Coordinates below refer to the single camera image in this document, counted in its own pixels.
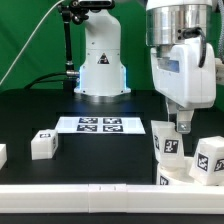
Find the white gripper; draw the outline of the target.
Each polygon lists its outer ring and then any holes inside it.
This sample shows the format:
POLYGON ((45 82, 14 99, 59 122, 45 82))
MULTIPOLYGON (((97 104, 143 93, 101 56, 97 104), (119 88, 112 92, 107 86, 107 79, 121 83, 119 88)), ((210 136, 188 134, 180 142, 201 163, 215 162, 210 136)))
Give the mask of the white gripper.
POLYGON ((155 89, 166 96, 169 122, 176 122, 177 131, 191 131, 193 110, 178 110, 176 103, 187 109, 209 108, 216 98, 216 69, 213 47, 206 44, 205 63, 199 67, 201 43, 191 38, 172 46, 162 57, 151 49, 152 77, 155 89))

